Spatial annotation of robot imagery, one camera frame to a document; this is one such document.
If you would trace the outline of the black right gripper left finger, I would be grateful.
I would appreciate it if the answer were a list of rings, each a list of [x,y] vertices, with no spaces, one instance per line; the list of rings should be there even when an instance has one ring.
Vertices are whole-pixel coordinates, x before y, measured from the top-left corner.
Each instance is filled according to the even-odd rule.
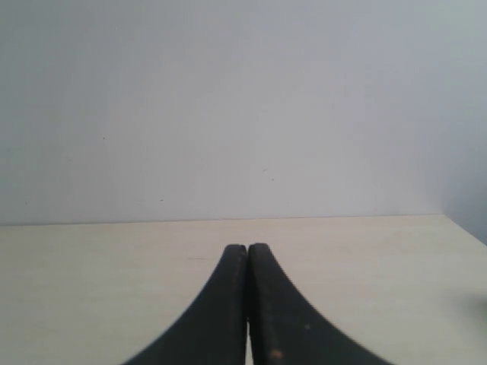
[[[231,244],[198,296],[161,336],[127,364],[244,364],[247,248]]]

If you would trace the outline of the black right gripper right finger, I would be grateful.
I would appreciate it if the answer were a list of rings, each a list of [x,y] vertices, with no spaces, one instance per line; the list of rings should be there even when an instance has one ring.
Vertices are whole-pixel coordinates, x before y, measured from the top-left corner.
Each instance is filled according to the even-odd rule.
[[[265,243],[249,246],[247,318],[254,364],[386,364],[325,319]]]

